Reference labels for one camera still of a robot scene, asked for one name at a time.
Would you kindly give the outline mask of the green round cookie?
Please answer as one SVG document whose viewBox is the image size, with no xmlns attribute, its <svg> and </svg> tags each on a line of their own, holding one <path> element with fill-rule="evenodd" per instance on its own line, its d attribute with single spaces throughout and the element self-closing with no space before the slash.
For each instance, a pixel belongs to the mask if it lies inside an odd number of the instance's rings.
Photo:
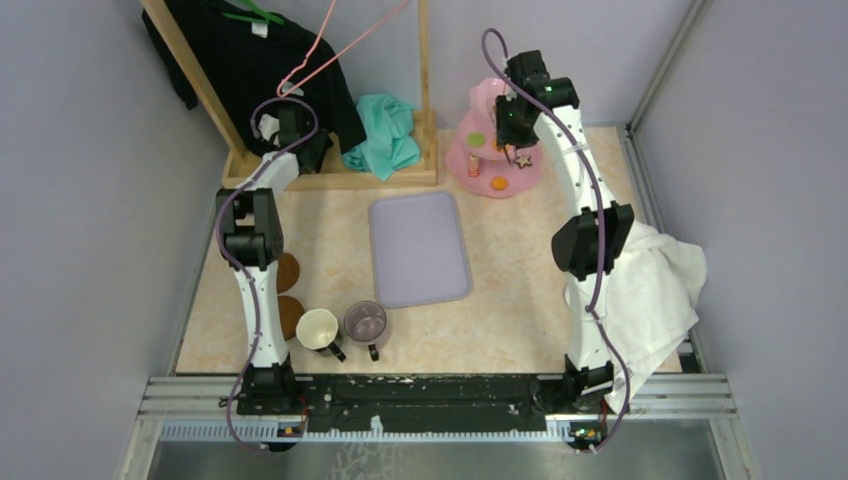
<svg viewBox="0 0 848 480">
<path fill-rule="evenodd" d="M 471 132 L 466 137 L 466 144 L 470 148 L 481 148 L 486 145 L 486 136 L 479 131 Z"/>
</svg>

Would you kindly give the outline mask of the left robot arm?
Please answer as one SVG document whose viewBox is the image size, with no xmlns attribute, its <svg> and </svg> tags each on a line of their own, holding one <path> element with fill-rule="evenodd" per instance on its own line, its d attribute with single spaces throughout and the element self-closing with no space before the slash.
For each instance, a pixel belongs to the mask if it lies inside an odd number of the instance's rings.
<svg viewBox="0 0 848 480">
<path fill-rule="evenodd" d="M 312 140 L 319 126 L 313 108 L 292 97 L 268 100 L 256 110 L 273 103 L 304 114 L 306 125 L 294 129 L 292 141 L 282 140 L 278 150 L 264 154 L 236 187 L 216 193 L 213 233 L 238 284 L 248 339 L 247 360 L 225 408 L 243 416 L 287 414 L 300 399 L 280 323 L 277 276 L 284 235 L 276 197 L 300 176 L 294 150 Z"/>
</svg>

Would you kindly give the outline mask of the star-shaped iced cookie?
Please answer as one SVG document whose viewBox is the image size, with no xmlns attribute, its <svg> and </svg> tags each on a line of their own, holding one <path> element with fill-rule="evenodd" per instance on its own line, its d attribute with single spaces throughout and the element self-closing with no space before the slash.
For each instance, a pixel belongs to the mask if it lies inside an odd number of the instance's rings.
<svg viewBox="0 0 848 480">
<path fill-rule="evenodd" d="M 519 169 L 529 168 L 533 165 L 533 159 L 531 155 L 517 155 L 514 159 L 514 165 Z"/>
</svg>

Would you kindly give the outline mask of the orange swirl cookie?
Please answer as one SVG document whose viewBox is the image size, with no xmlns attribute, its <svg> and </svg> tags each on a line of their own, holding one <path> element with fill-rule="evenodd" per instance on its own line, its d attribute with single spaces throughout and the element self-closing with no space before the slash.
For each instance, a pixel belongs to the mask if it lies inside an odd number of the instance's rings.
<svg viewBox="0 0 848 480">
<path fill-rule="evenodd" d="M 489 184 L 493 191 L 504 191 L 509 187 L 509 181 L 501 176 L 493 177 Z"/>
</svg>

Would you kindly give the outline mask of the red striped cake piece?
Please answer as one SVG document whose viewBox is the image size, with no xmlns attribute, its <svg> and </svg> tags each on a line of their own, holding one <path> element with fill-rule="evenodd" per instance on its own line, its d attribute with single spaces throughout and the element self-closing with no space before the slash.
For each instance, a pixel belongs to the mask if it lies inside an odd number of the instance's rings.
<svg viewBox="0 0 848 480">
<path fill-rule="evenodd" d="M 480 172 L 480 161 L 479 157 L 474 154 L 470 154 L 468 156 L 467 162 L 467 175 L 471 178 L 477 178 Z"/>
</svg>

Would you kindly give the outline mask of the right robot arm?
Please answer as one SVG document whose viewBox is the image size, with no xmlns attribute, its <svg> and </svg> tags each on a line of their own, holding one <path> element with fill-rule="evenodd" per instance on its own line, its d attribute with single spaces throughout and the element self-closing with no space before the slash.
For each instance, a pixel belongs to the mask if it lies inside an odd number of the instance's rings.
<svg viewBox="0 0 848 480">
<path fill-rule="evenodd" d="M 516 149 L 542 145 L 570 208 L 568 221 L 551 239 L 554 262 L 566 275 L 566 300 L 573 317 L 563 398 L 572 410 L 588 412 L 612 390 L 615 371 L 623 365 L 601 321 L 606 278 L 622 253 L 635 213 L 631 205 L 617 201 L 602 179 L 572 81 L 551 77 L 538 50 L 508 59 L 498 74 L 508 89 L 495 100 L 497 145 Z"/>
</svg>

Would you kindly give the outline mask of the pink food tongs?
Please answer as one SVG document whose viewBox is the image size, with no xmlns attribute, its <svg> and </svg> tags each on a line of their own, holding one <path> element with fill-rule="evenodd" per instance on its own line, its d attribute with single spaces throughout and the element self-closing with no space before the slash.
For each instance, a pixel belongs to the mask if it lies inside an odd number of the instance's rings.
<svg viewBox="0 0 848 480">
<path fill-rule="evenodd" d="M 503 148 L 503 153 L 507 164 L 513 166 L 515 164 L 515 159 L 513 156 L 510 155 L 509 146 L 505 146 Z"/>
</svg>

